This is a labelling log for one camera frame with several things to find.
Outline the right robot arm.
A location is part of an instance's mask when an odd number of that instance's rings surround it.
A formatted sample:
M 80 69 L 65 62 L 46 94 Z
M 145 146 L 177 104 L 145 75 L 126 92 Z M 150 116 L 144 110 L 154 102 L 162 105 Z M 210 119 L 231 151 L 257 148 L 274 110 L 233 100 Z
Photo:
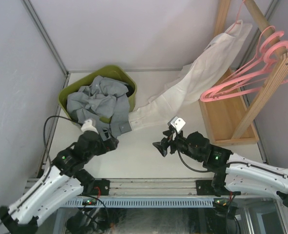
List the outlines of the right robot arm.
M 288 168 L 274 167 L 240 156 L 231 150 L 213 145 L 199 132 L 183 137 L 175 129 L 153 146 L 162 156 L 178 153 L 202 163 L 203 173 L 213 173 L 212 190 L 221 195 L 248 193 L 272 197 L 288 208 Z

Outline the white shirt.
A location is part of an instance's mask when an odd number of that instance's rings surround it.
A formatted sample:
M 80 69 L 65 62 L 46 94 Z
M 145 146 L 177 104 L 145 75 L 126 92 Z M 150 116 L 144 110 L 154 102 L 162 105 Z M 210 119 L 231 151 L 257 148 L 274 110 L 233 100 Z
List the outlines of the white shirt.
M 165 84 L 161 94 L 129 114 L 131 128 L 139 130 L 164 124 L 181 107 L 198 101 L 231 66 L 251 29 L 252 24 L 238 20 L 215 36 L 192 64 L 183 67 L 177 80 Z

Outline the grey shirt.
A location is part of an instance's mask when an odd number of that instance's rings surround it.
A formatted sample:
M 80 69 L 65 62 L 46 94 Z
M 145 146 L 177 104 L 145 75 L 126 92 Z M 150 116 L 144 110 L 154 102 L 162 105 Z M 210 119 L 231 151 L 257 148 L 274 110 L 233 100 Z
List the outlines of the grey shirt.
M 125 82 L 97 76 L 90 85 L 84 85 L 67 97 L 66 110 L 80 124 L 92 118 L 98 130 L 109 129 L 118 136 L 130 132 L 130 104 Z

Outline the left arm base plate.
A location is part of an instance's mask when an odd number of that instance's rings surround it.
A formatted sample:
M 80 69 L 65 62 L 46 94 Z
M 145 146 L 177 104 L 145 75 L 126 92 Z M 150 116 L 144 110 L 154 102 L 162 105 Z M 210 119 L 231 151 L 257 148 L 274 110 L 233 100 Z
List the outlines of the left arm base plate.
M 88 185 L 84 192 L 92 196 L 107 196 L 110 191 L 110 181 L 107 179 L 97 179 Z

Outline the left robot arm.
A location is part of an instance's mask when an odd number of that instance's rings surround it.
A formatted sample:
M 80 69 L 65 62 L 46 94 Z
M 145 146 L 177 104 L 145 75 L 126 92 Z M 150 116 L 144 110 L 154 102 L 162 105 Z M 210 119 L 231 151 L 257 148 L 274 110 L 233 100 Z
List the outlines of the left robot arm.
M 45 220 L 70 199 L 94 191 L 95 178 L 84 169 L 94 157 L 113 151 L 118 139 L 103 140 L 98 132 L 85 131 L 60 151 L 42 177 L 21 198 L 0 207 L 0 222 L 11 234 L 35 234 Z

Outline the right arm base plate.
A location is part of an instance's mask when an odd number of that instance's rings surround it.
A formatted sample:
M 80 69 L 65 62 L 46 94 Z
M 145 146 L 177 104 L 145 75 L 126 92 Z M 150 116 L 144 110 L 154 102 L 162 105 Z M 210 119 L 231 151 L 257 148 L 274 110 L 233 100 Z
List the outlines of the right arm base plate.
M 197 195 L 216 195 L 213 186 L 211 185 L 212 180 L 197 180 L 195 182 Z

